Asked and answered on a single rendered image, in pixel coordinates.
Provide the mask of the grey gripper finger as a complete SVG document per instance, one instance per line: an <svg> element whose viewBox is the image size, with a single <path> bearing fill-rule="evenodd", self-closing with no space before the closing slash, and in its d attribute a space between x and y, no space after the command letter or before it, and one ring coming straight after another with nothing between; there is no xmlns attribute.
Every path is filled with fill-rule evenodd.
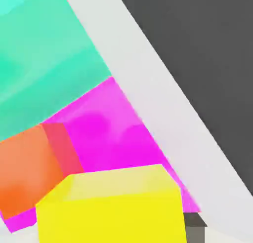
<svg viewBox="0 0 253 243"><path fill-rule="evenodd" d="M205 243L207 224L198 213L184 213L187 243Z"/></svg>

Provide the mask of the small orange cube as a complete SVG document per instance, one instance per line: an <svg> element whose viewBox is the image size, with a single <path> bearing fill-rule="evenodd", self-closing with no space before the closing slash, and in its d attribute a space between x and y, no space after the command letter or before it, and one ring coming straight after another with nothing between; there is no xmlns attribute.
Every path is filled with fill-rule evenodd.
<svg viewBox="0 0 253 243"><path fill-rule="evenodd" d="M62 123L42 123L0 142L0 212L32 209L66 176L84 169Z"/></svg>

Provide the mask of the large teal box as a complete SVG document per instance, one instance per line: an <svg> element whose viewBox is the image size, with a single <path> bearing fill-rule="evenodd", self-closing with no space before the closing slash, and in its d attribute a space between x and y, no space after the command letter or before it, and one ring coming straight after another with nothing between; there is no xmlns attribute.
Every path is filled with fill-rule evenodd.
<svg viewBox="0 0 253 243"><path fill-rule="evenodd" d="M109 76L67 0L0 0L0 141Z"/></svg>

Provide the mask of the small yellow cube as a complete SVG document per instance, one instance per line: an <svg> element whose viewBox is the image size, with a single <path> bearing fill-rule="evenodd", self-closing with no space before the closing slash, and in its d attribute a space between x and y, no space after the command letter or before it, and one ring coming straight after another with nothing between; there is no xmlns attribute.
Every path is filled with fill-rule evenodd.
<svg viewBox="0 0 253 243"><path fill-rule="evenodd" d="M180 189L160 164L71 174L36 215L40 243L186 243Z"/></svg>

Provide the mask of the large magenta box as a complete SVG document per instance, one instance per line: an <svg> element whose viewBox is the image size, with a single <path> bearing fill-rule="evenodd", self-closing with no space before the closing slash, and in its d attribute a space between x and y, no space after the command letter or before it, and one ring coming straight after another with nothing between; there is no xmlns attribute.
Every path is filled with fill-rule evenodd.
<svg viewBox="0 0 253 243"><path fill-rule="evenodd" d="M84 172L161 163L181 189L183 211L200 211L113 78L43 123L65 125ZM33 226L37 221L35 207L3 221L10 232Z"/></svg>

